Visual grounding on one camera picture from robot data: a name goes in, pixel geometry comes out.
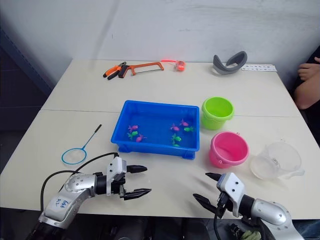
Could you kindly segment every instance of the white table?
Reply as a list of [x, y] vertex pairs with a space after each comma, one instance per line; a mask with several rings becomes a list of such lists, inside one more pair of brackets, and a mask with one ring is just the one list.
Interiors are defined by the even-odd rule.
[[[96, 67], [100, 65], [100, 61], [95, 63]], [[209, 67], [207, 63], [187, 63], [187, 67], [190, 68], [194, 65], [201, 68]], [[0, 176], [1, 207], [39, 210], [40, 189], [44, 179], [53, 172], [76, 168], [66, 166], [61, 162], [62, 153], [69, 148], [82, 147], [99, 124], [102, 124], [102, 128], [86, 147], [87, 159], [103, 153], [117, 151], [117, 146], [112, 144], [110, 139], [124, 100], [146, 100], [198, 106], [201, 106], [202, 103], [200, 98], [202, 96], [200, 94], [197, 96], [195, 93], [197, 92], [195, 88], [197, 84], [191, 80], [183, 87], [184, 91], [173, 91], [166, 88], [168, 91], [159, 94], [158, 91], [164, 91], [165, 88], [162, 88], [158, 81], [151, 81], [147, 85], [140, 85], [139, 91], [138, 87], [133, 86], [136, 91], [133, 91], [130, 97], [120, 94], [118, 98], [111, 96], [116, 96], [115, 89], [119, 89], [121, 87], [120, 81], [124, 80], [125, 83], [126, 79], [113, 79], [111, 81], [100, 79], [100, 87], [98, 80], [92, 80], [92, 84], [96, 86], [96, 91], [91, 90], [90, 84], [87, 84], [86, 81], [79, 81], [77, 85], [79, 94], [69, 93], [67, 97], [68, 91], [65, 88], [67, 88], [67, 85], [72, 85], [70, 82], [75, 82], [74, 77], [68, 76], [75, 72], [75, 70], [72, 70], [73, 66], [72, 62], [62, 81], [59, 82], [32, 122], [3, 170]], [[193, 74], [193, 72], [188, 74], [187, 72], [169, 72], [167, 78], [170, 78], [170, 80], [165, 81], [167, 83], [172, 82], [172, 86], [175, 88], [179, 85], [174, 83], [176, 76], [182, 76], [183, 74], [185, 79], [192, 79], [189, 75]], [[155, 72], [155, 74], [166, 74], [166, 71]], [[89, 73], [86, 75], [88, 79], [94, 79], [94, 77], [90, 78]], [[146, 75], [149, 75], [150, 78], [154, 76], [154, 74], [146, 73], [130, 77], [128, 74], [128, 78], [127, 76], [126, 78], [128, 81], [130, 80], [130, 83], [141, 83], [143, 80], [147, 81]], [[245, 77], [238, 79], [237, 76], [241, 75]], [[255, 75], [255, 80], [246, 77], [250, 75]], [[199, 78], [198, 82], [205, 91], [211, 87], [215, 89], [214, 87], [217, 85], [217, 88], [220, 89], [220, 96], [237, 99], [236, 101], [233, 100], [237, 115], [219, 131], [240, 133], [250, 147], [248, 160], [242, 165], [229, 169], [213, 167], [208, 159], [208, 151], [210, 140], [217, 131], [205, 129], [200, 130], [200, 150], [196, 153], [194, 160], [159, 154], [120, 153], [120, 156], [127, 160], [128, 164], [148, 167], [148, 171], [143, 173], [128, 173], [125, 188], [128, 191], [136, 188], [151, 188], [152, 191], [139, 199], [129, 201], [123, 201], [117, 195], [111, 197], [99, 195], [84, 202], [80, 208], [80, 213], [211, 218], [212, 214], [202, 208], [192, 194], [199, 193], [215, 203], [219, 191], [216, 189], [216, 182], [207, 177], [205, 173], [232, 171], [245, 183], [248, 195], [285, 205], [294, 219], [320, 218], [320, 208], [304, 207], [306, 204], [317, 206], [320, 198], [318, 187], [320, 182], [320, 161], [318, 161], [320, 159], [320, 149], [276, 73], [240, 71], [234, 77], [227, 76], [219, 79], [208, 74], [207, 77], [203, 76], [203, 78], [205, 79]], [[241, 84], [237, 84], [237, 81], [246, 82], [249, 79], [251, 79], [252, 91], [247, 92], [247, 94], [230, 95], [229, 97], [229, 91], [226, 91], [229, 89], [227, 86], [238, 85], [239, 89], [233, 92], [241, 92], [243, 88], [240, 89]], [[104, 84], [114, 85], [114, 87], [104, 88]], [[268, 88], [268, 91], [274, 88], [274, 98], [271, 101], [257, 98], [248, 104], [245, 103], [249, 99], [248, 95], [255, 99], [255, 91], [259, 92], [263, 88]], [[155, 89], [154, 97], [148, 89]], [[275, 98], [277, 97], [280, 99], [279, 104], [276, 104]], [[250, 160], [262, 151], [266, 145], [277, 141], [287, 142], [297, 149], [302, 158], [302, 167], [305, 169], [304, 176], [273, 181], [263, 181], [253, 176], [249, 169]], [[87, 165], [83, 172], [89, 174], [95, 172], [106, 173], [106, 166], [110, 160], [111, 157], [97, 160]], [[61, 174], [48, 182], [44, 194], [44, 204], [48, 203], [67, 177], [68, 174]], [[232, 216], [227, 213], [225, 217], [231, 218]]]
[[73, 60], [42, 109], [120, 112], [126, 100], [201, 107], [205, 99], [221, 96], [233, 103], [236, 116], [300, 116], [276, 72], [240, 70], [216, 76], [212, 63], [188, 62], [183, 72], [163, 63], [164, 71], [131, 76], [128, 70], [123, 79], [102, 77], [121, 62]]

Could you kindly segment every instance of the white wall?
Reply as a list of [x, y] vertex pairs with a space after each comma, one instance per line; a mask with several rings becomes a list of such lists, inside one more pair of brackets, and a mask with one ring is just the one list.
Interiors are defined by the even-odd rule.
[[320, 44], [319, 0], [0, 0], [1, 27], [55, 84], [72, 58], [275, 64], [286, 85]]

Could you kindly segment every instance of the dark clothing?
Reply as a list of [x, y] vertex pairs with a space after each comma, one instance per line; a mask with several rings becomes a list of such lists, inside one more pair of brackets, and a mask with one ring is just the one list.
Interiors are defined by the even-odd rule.
[[[314, 53], [310, 56], [306, 63], [317, 64], [317, 62], [315, 61], [315, 57], [320, 58], [320, 46], [314, 51]], [[293, 91], [303, 82], [304, 81], [302, 81], [298, 76], [294, 83]], [[316, 142], [320, 146], [320, 100], [303, 111], [307, 118], [308, 127], [313, 134]]]

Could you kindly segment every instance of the pliers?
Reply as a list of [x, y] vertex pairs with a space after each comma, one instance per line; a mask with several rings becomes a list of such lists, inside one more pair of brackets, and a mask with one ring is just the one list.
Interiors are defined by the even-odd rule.
[[125, 66], [126, 64], [127, 64], [127, 62], [124, 61], [123, 63], [120, 63], [119, 65], [116, 65], [116, 66], [110, 68], [109, 70], [107, 70], [107, 71], [103, 74], [103, 77], [104, 77], [104, 78], [108, 77], [108, 78], [107, 78], [108, 80], [113, 79], [114, 77], [116, 77], [116, 76], [120, 73], [122, 67]]

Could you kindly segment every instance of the black cable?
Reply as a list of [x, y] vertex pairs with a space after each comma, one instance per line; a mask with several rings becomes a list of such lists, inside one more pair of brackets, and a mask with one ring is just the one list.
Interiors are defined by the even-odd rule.
[[52, 173], [50, 176], [48, 176], [48, 177], [44, 180], [44, 182], [43, 182], [43, 184], [42, 184], [42, 187], [41, 187], [41, 192], [40, 192], [40, 210], [41, 210], [41, 212], [43, 212], [43, 210], [44, 210], [44, 192], [45, 192], [45, 187], [46, 187], [46, 184], [47, 184], [47, 182], [48, 182], [48, 180], [49, 180], [50, 178], [52, 178], [53, 176], [55, 176], [55, 175], [57, 175], [57, 174], [62, 174], [62, 173], [72, 173], [72, 174], [71, 174], [71, 176], [72, 176], [72, 175], [78, 173], [80, 169], [82, 169], [84, 166], [88, 165], [89, 163], [93, 162], [94, 160], [97, 160], [97, 159], [100, 159], [100, 158], [103, 158], [103, 157], [109, 156], [109, 155], [113, 155], [113, 156], [114, 156], [113, 158], [119, 157], [119, 154], [118, 154], [117, 152], [105, 153], [105, 154], [102, 154], [102, 155], [97, 156], [97, 157], [95, 157], [95, 158], [92, 158], [91, 160], [89, 160], [89, 161], [87, 161], [86, 163], [82, 164], [80, 167], [78, 167], [77, 170], [74, 170], [74, 171], [73, 171], [73, 170], [57, 171], [57, 172], [55, 172], [55, 173]]
[[214, 233], [216, 235], [216, 239], [217, 240], [221, 240], [218, 229], [217, 229], [217, 219], [218, 216], [216, 214], [214, 214], [214, 219], [213, 219], [213, 229], [214, 229]]
[[50, 178], [52, 178], [53, 176], [57, 175], [57, 174], [63, 174], [63, 173], [73, 173], [74, 171], [72, 170], [62, 170], [62, 171], [56, 171], [55, 173], [52, 173], [50, 176], [48, 176], [43, 184], [42, 184], [42, 187], [41, 187], [41, 192], [40, 192], [40, 210], [41, 212], [43, 212], [44, 210], [44, 191], [45, 191], [45, 187], [46, 187], [46, 184], [48, 182], [48, 180]]

